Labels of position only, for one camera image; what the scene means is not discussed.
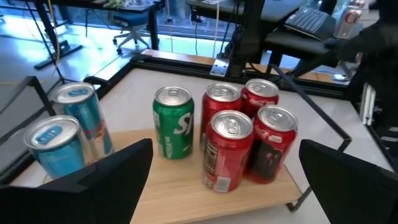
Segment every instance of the blue and silver can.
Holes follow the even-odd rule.
[[[113,153],[113,144],[99,108],[94,86],[89,83],[69,83],[54,91],[52,98],[59,114],[76,118],[92,148],[95,162]]]
[[[31,124],[24,135],[30,152],[52,179],[85,166],[85,135],[71,116],[53,116]]]

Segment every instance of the can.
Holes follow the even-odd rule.
[[[341,14],[334,36],[338,39],[351,39],[355,35],[357,23],[363,13],[365,0],[352,0]]]
[[[278,87],[270,81],[260,78],[249,80],[242,89],[242,112],[252,118],[260,107],[278,104],[278,93]]]
[[[254,142],[245,175],[258,184],[275,180],[297,136],[298,121],[286,108],[267,105],[254,118]]]
[[[153,110],[160,155],[183,159],[191,154],[195,104],[190,92],[180,86],[163,87],[156,91]]]
[[[207,126],[203,183],[216,192],[239,187],[252,146],[253,123],[244,113],[224,110]]]
[[[202,98],[200,149],[205,149],[206,127],[210,119],[219,111],[237,110],[242,108],[241,92],[229,83],[215,83],[210,85]]]
[[[31,124],[24,142],[49,176],[57,179],[85,166],[85,138],[75,118],[53,116]]]
[[[91,158],[86,158],[87,164],[114,152],[93,85],[89,83],[63,85],[54,91],[52,99],[59,114],[73,116],[79,121],[91,146]]]

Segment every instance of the light wood surface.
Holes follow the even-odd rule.
[[[180,60],[183,62],[202,63],[205,65],[213,65],[214,61],[215,61],[214,58],[201,57],[201,56],[196,56],[196,55],[175,54],[172,52],[162,52],[162,51],[151,50],[151,49],[143,51],[142,54],[151,55],[151,56],[157,57],[157,58]],[[265,72],[267,70],[267,65],[254,64],[254,66],[262,72]],[[291,71],[291,69],[288,69],[288,68],[281,68],[281,69],[283,72]],[[277,75],[277,72],[274,69],[271,70],[271,73]],[[324,74],[324,73],[318,73],[318,72],[307,72],[306,74],[302,75],[300,78],[305,79],[305,80],[333,83],[333,80],[329,75]]]
[[[154,142],[154,158],[132,224],[190,223],[259,208],[274,207],[297,201],[301,196],[284,167],[277,179],[267,185],[243,180],[241,186],[227,194],[216,193],[201,182],[202,153],[195,135],[192,155],[181,160],[160,156],[154,129],[111,134],[116,151],[144,139]]]

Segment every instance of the red soda can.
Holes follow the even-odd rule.
[[[254,142],[245,176],[258,184],[275,180],[297,136],[298,121],[288,109],[263,106],[254,118]]]
[[[207,88],[203,95],[200,125],[200,149],[205,149],[206,127],[211,117],[219,111],[237,110],[242,108],[241,93],[229,83],[215,83]]]
[[[253,123],[233,110],[215,114],[207,126],[203,183],[216,192],[230,192],[242,181],[253,143]]]
[[[260,107],[278,104],[278,92],[278,87],[272,82],[260,78],[249,80],[242,89],[242,112],[252,118]]]

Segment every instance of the green soda can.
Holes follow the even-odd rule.
[[[156,91],[153,103],[159,152],[168,159],[183,159],[192,153],[193,111],[190,92],[179,86]]]

